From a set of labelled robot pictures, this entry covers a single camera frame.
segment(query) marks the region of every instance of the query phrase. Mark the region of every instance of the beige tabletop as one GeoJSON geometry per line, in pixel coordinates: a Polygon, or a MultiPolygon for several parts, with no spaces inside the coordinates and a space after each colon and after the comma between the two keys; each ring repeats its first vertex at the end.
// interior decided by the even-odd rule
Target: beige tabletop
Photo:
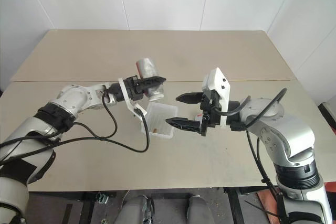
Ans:
{"type": "Polygon", "coordinates": [[[117,81],[146,57],[168,81],[295,79],[264,31],[51,30],[12,81],[117,81]]]}
{"type": "MultiPolygon", "coordinates": [[[[232,81],[232,100],[247,95],[253,98],[270,97],[283,87],[288,88],[282,100],[285,111],[308,123],[316,137],[315,150],[319,172],[324,181],[336,180],[334,157],[336,137],[307,96],[298,81],[232,81]]],[[[24,119],[54,98],[69,82],[14,82],[0,99],[1,141],[24,119]]],[[[77,82],[89,86],[93,82],[77,82]]],[[[160,103],[176,105],[179,116],[192,119],[200,112],[198,105],[182,104],[175,97],[187,91],[200,91],[201,82],[167,82],[165,98],[160,103]]],[[[140,101],[146,108],[147,99],[140,101]]],[[[143,148],[145,135],[140,121],[126,109],[124,102],[111,107],[118,121],[114,140],[143,148]]],[[[84,111],[79,122],[88,124],[104,135],[113,131],[105,110],[84,111]]],[[[63,140],[88,136],[74,126],[63,140]]],[[[194,132],[175,129],[172,139],[151,137],[149,150],[144,154],[130,152],[101,141],[82,141],[55,149],[56,160],[43,179],[30,184],[34,191],[85,191],[185,187],[229,187],[261,185],[260,174],[250,153],[245,132],[209,128],[206,137],[194,132]]],[[[275,171],[265,148],[261,146],[262,163],[275,182],[275,171]]]]}

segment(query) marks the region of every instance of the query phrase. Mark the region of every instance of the transparent plastic box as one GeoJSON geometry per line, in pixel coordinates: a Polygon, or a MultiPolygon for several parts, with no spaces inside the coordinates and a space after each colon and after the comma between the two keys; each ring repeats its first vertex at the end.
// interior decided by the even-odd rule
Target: transparent plastic box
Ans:
{"type": "MultiPolygon", "coordinates": [[[[178,108],[172,105],[150,102],[145,115],[149,134],[162,138],[172,138],[174,127],[166,123],[166,119],[177,116],[178,108]]],[[[141,122],[141,132],[145,133],[145,128],[141,122]]]]}

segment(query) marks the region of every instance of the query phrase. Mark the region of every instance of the metal cylinder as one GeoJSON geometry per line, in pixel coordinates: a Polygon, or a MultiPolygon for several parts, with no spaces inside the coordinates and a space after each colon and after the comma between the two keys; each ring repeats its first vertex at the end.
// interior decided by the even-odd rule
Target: metal cylinder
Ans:
{"type": "MultiPolygon", "coordinates": [[[[136,63],[140,78],[149,78],[153,76],[159,76],[158,70],[155,67],[154,61],[150,58],[144,58],[138,60],[136,63]]],[[[157,87],[148,88],[145,95],[150,101],[155,101],[163,98],[163,87],[159,85],[157,87]]]]}

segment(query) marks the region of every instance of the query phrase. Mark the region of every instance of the floor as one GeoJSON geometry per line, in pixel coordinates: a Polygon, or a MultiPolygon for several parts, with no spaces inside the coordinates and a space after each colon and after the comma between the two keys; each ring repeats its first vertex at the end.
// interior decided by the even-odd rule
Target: floor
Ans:
{"type": "MultiPolygon", "coordinates": [[[[91,223],[113,224],[126,192],[118,191],[116,197],[109,198],[106,204],[96,202],[91,223]]],[[[185,224],[187,194],[201,195],[207,201],[216,224],[233,223],[228,196],[223,193],[222,188],[133,190],[125,196],[125,201],[137,195],[152,196],[155,204],[155,224],[185,224]]],[[[239,197],[245,223],[269,224],[266,215],[247,204],[245,200],[261,206],[255,194],[239,197]]],[[[83,203],[80,201],[30,194],[26,218],[28,223],[34,224],[74,224],[79,222],[82,207],[83,203]]]]}

